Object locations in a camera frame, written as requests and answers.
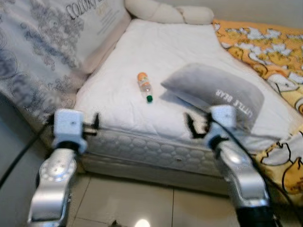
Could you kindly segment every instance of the white floor tile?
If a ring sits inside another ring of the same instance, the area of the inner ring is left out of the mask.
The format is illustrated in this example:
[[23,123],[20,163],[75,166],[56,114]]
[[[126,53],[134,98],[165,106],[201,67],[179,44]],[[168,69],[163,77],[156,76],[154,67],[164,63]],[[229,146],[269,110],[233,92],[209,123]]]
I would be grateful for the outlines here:
[[76,218],[73,227],[108,227],[108,225],[96,221]]
[[92,177],[77,218],[128,227],[145,219],[151,227],[171,227],[172,200],[172,189]]
[[173,227],[238,227],[229,199],[175,190]]
[[76,217],[77,211],[83,199],[84,193],[88,187],[90,175],[78,174],[72,187],[72,200],[69,210],[68,225]]

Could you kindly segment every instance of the gray pillow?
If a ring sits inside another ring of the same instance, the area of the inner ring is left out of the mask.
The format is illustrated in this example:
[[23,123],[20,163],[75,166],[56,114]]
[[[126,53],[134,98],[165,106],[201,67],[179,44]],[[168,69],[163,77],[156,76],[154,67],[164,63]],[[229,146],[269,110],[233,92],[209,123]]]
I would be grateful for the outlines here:
[[211,105],[233,105],[238,126],[251,131],[264,102],[253,84],[226,71],[203,64],[189,64],[162,82],[179,98],[205,110]]

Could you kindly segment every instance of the black cable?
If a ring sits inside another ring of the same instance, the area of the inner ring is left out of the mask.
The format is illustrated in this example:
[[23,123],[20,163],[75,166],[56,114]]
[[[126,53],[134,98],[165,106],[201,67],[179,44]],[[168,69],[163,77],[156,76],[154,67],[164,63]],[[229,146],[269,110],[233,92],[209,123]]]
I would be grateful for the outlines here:
[[303,218],[302,218],[299,210],[297,209],[297,207],[294,205],[294,203],[292,202],[290,197],[287,195],[287,193],[278,184],[276,184],[269,176],[267,176],[266,174],[263,173],[263,171],[259,167],[256,160],[250,155],[249,151],[238,141],[238,139],[227,128],[225,128],[222,124],[220,124],[218,121],[216,121],[213,118],[211,119],[211,121],[218,124],[230,136],[230,138],[248,155],[248,157],[250,158],[250,160],[252,162],[252,165],[254,166],[256,171],[264,179],[266,179],[268,182],[270,182],[279,192],[281,192],[283,194],[283,196],[286,198],[287,202],[289,203],[289,205],[293,209],[293,212],[295,213],[297,219],[299,220],[300,225],[302,225],[302,227],[303,227]]
[[20,159],[26,154],[28,149],[40,138],[42,133],[45,131],[45,129],[53,122],[53,115],[50,116],[48,121],[43,125],[43,127],[40,129],[40,131],[28,142],[28,144],[20,151],[20,153],[17,155],[17,157],[14,159],[14,161],[10,164],[2,178],[0,179],[0,191],[3,187],[5,181],[7,180],[8,176],[11,174],[11,172],[14,170]]

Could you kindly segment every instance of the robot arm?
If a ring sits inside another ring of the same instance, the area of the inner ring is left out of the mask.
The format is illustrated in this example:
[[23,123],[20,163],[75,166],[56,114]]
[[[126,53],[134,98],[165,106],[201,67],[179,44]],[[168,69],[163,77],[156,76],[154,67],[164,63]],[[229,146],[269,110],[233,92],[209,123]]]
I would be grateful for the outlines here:
[[85,127],[83,114],[62,109],[54,118],[54,152],[39,170],[40,182],[33,196],[28,225],[30,227],[64,227],[71,201],[71,180],[75,174],[76,155],[87,148],[83,135],[96,135],[98,117]]
[[222,128],[224,126],[231,132],[235,129],[235,108],[219,105],[211,107],[210,112],[209,128],[206,134],[197,135],[197,132],[193,131],[195,129],[190,116],[187,116],[187,122],[194,137],[204,138],[208,147],[212,149],[216,165],[228,183],[229,194],[236,208],[240,225],[275,227],[274,214],[262,176],[254,168],[250,157],[230,139]]

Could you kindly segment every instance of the white mattress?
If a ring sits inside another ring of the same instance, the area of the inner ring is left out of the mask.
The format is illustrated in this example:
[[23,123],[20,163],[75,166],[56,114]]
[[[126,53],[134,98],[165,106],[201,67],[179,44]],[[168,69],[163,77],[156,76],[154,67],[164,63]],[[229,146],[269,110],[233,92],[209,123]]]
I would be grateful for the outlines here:
[[[249,80],[262,90],[265,101],[252,133],[283,138],[302,123],[302,116],[254,70],[234,59],[220,46],[212,25],[158,24],[136,19],[105,63],[77,94],[75,109],[83,111],[88,122],[99,112],[104,129],[91,140],[89,152],[158,166],[159,157],[164,152],[156,149],[158,146],[152,150],[147,144],[153,141],[164,146],[167,143],[174,147],[166,151],[172,160],[162,166],[172,164],[172,168],[178,147],[187,148],[182,157],[188,162],[194,150],[204,150],[208,154],[202,140],[191,139],[184,122],[184,112],[191,113],[201,121],[203,117],[160,85],[174,71],[193,62],[228,71]],[[136,76],[139,72],[149,75],[154,98],[151,104],[146,103],[138,88]],[[138,142],[138,149],[134,149],[134,143],[119,142],[120,137],[129,137],[133,141],[136,136],[141,141],[141,145]],[[252,149],[264,149],[273,141],[250,138],[245,142]],[[146,159],[144,154],[148,151],[156,152],[155,156],[158,152],[159,157]],[[133,155],[121,156],[127,152],[133,152]],[[201,159],[201,162],[208,160],[212,160],[211,156]]]

